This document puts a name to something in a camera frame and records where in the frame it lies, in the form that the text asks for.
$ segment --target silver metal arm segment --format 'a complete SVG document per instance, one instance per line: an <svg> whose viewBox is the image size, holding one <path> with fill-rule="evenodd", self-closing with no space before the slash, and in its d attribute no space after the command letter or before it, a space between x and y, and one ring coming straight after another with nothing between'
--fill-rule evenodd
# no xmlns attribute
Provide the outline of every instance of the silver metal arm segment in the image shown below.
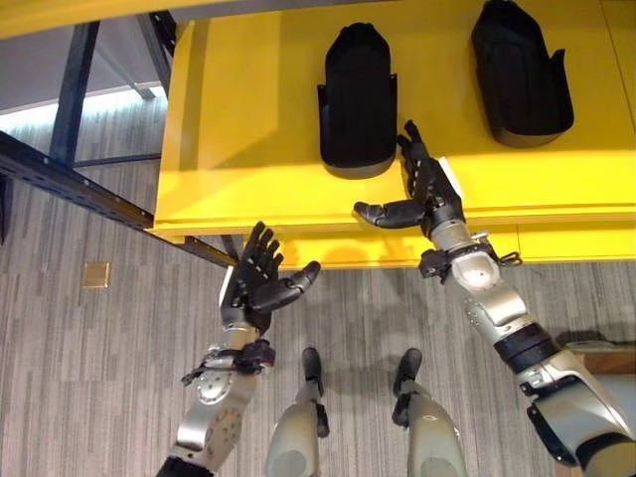
<svg viewBox="0 0 636 477"><path fill-rule="evenodd" d="M553 457L580 465L586 477L635 475L634 433L622 409L502 280L497 261L476 246L487 243L485 235L472 237L463 221L452 220L433 229L430 238L446 252L445 284L466 317L513 370L522 391L536 397L528 416Z"/></svg>
<svg viewBox="0 0 636 477"><path fill-rule="evenodd" d="M216 472L239 440L242 414L256 388L256 376L233 368L234 356L218 353L239 351L258 339L247 323L224 330L223 342L210 349L205 371L195 383L198 395L179 425L177 441L169 455Z"/></svg>

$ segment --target robotic hand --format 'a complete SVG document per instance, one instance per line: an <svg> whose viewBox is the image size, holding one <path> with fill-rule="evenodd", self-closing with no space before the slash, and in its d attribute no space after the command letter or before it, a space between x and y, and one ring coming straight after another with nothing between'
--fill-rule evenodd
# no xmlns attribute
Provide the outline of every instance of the robotic hand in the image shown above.
<svg viewBox="0 0 636 477"><path fill-rule="evenodd" d="M312 261L279 278L283 256L272 239L272 230L256 224L237 267L228 269L221 291L222 342L182 379L186 386L196 383L198 395L158 477L210 477L219 470L239 440L256 375L274 364L275 352L262 339L271 312L302 296L320 272L320 263Z"/></svg>
<svg viewBox="0 0 636 477"><path fill-rule="evenodd" d="M435 250L421 256L424 278L439 276L461 301L466 317L534 397L528 408L550 454L586 477L636 475L636 443L622 410L585 366L562 350L538 324L500 266L519 264L514 252L498 257L487 234L470 235L461 198L440 162L431 158L417 128L398 144L410 199L383 206L357 203L355 212L384 229L420 226Z"/></svg>

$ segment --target yellow shelf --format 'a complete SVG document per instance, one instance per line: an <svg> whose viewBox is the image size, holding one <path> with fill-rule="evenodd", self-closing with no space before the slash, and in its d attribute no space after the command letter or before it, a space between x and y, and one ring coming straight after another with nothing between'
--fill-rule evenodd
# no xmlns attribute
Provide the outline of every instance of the yellow shelf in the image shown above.
<svg viewBox="0 0 636 477"><path fill-rule="evenodd" d="M172 241L246 234L263 220L281 236L288 268L310 259L327 268L418 264L429 244L417 230L374 231L352 215L357 201L405 197L399 161L379 177L350 181L330 175L320 159L324 57L342 26L366 21L392 47L399 123L414 119L429 151L448 158L473 230L489 230L500 253L520 249L530 262L634 258L635 129L624 81L633 75L628 42L636 28L623 31L615 10L625 7L613 3L631 5L524 2L549 50L566 49L575 115L562 137L526 150L494 141L482 112L470 44L481 0L183 25L150 232Z"/></svg>
<svg viewBox="0 0 636 477"><path fill-rule="evenodd" d="M318 260L325 269L413 267L432 248L419 230L356 233L281 234L283 269ZM525 263L633 260L633 222L493 226L489 239L500 255L519 251Z"/></svg>

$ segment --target metal frame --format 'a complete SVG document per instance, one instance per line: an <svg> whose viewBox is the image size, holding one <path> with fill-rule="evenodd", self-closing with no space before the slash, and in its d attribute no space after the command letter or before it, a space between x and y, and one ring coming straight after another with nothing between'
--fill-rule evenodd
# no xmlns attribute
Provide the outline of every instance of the metal frame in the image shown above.
<svg viewBox="0 0 636 477"><path fill-rule="evenodd" d="M154 217L151 213L1 131L0 173L11 179L24 181L60 199L72 202L155 239L160 239L144 230L153 225ZM223 267L237 264L237 261L228 254L197 238L186 237L184 244L170 244Z"/></svg>
<svg viewBox="0 0 636 477"><path fill-rule="evenodd" d="M133 154L131 156L104 157L103 159L91 159L86 161L76 161L74 168L107 166L112 164L127 164L129 162L156 161L161 159L160 152L150 152L148 154Z"/></svg>
<svg viewBox="0 0 636 477"><path fill-rule="evenodd" d="M164 50L163 40L158 33L159 29L158 27L155 27L156 19L154 19L153 15L154 14L152 13L148 15L137 15L137 22L139 23L143 39L148 47L152 63L155 66L157 75L159 76L159 81L161 81L163 90L166 91L166 97L168 97L168 90L170 89L170 73L172 72L172 68L170 67L170 62L168 61L166 51Z"/></svg>
<svg viewBox="0 0 636 477"><path fill-rule="evenodd" d="M169 16L168 12L162 12L159 15L159 18L162 19L161 29L163 33L161 35L168 39L170 38L170 19L167 18ZM166 78L169 79L170 66L167 63L164 47L159 41L159 33L156 33L149 16L139 16L139 18L140 24L149 24L152 30L153 45L157 47L157 50L160 50L161 56L166 61L165 66L168 67ZM101 187L73 169L74 167L147 161L161 157L160 153L153 153L75 163L81 109L98 28L99 23L93 22L78 25L74 30L60 92L58 113L51 141L51 153L47 155L40 152L0 131L0 244L6 235L7 210L5 205L8 200L5 197L5 191L8 189L8 181L16 179L219 266L236 265L238 262L237 252L233 246L228 254L198 238L185 237L184 243L174 244L148 233L145 230L151 228L154 223L154 217L150 212Z"/></svg>
<svg viewBox="0 0 636 477"><path fill-rule="evenodd" d="M71 167L76 160L81 109L98 31L99 22L75 27L60 88L58 113L53 126L49 155L52 159Z"/></svg>

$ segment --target gray carpet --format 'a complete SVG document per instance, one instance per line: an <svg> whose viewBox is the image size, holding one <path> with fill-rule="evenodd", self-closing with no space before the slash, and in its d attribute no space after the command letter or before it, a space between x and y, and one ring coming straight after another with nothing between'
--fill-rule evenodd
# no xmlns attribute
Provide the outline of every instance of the gray carpet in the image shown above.
<svg viewBox="0 0 636 477"><path fill-rule="evenodd" d="M125 128L125 119L116 122ZM82 144L100 144L102 133ZM144 145L146 152L154 146ZM84 172L152 207L158 163ZM109 289L81 290L87 260L111 262ZM0 474L154 475L192 398L179 379L220 335L223 275L17 184L0 248ZM555 333L636 339L634 263L533 265L505 276ZM300 385L307 345L322 353L327 373L332 433L321 441L323 475L405 475L407 434L391 423L390 384L410 346L424 354L419 379L462 431L471 475L554 475L512 375L457 303L414 269L324 272L304 299L275 314L267 338L276 367L261 377L222 475L262 475L269 434Z"/></svg>

